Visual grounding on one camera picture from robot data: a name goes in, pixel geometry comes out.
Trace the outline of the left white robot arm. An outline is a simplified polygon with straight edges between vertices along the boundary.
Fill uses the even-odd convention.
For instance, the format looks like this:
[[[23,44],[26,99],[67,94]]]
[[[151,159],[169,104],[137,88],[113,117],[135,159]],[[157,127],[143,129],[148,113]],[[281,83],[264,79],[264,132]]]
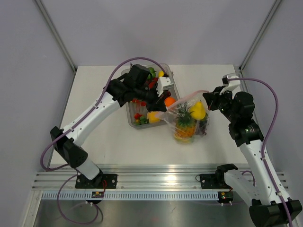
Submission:
[[[116,79],[107,82],[101,96],[72,123],[50,135],[54,150],[77,171],[77,189],[116,188],[117,175],[105,174],[81,147],[86,138],[112,113],[137,99],[146,103],[149,112],[166,111],[165,95],[174,86],[167,72],[157,78],[140,64]]]

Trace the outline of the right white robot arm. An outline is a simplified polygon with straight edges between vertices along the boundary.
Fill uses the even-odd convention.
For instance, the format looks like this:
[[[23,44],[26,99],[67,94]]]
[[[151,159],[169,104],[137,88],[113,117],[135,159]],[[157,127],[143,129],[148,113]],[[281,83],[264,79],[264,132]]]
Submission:
[[[303,210],[282,185],[266,150],[266,143],[276,121],[278,98],[274,93],[275,112],[266,135],[253,120],[254,99],[247,92],[232,93],[242,78],[236,73],[224,75],[223,85],[203,94],[208,110],[219,110],[230,122],[229,133],[246,158],[256,185],[252,185],[234,164],[217,167],[212,180],[219,187],[235,190],[249,207],[250,218],[257,227],[293,226]]]

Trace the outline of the orange spiky pineapple fruit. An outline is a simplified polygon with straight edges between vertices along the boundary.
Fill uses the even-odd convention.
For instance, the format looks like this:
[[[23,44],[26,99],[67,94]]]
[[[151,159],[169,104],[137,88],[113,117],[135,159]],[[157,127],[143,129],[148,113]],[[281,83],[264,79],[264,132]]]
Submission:
[[[191,143],[196,132],[196,121],[190,115],[188,102],[177,106],[174,138],[181,143]]]

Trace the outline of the clear zip top bag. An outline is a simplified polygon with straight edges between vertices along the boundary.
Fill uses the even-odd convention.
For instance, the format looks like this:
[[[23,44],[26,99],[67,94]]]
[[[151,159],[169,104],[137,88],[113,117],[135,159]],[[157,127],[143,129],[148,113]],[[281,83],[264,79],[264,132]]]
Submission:
[[[206,90],[195,91],[159,112],[156,117],[163,120],[178,143],[189,144],[207,134],[209,110],[203,94]]]

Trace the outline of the red grape bunch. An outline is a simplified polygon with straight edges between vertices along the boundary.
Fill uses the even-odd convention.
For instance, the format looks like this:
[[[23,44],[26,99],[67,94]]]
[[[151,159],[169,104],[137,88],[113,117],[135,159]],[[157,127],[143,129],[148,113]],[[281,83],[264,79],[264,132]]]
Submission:
[[[196,136],[203,137],[206,135],[206,130],[208,126],[208,120],[203,120],[203,121],[197,121],[196,122]]]

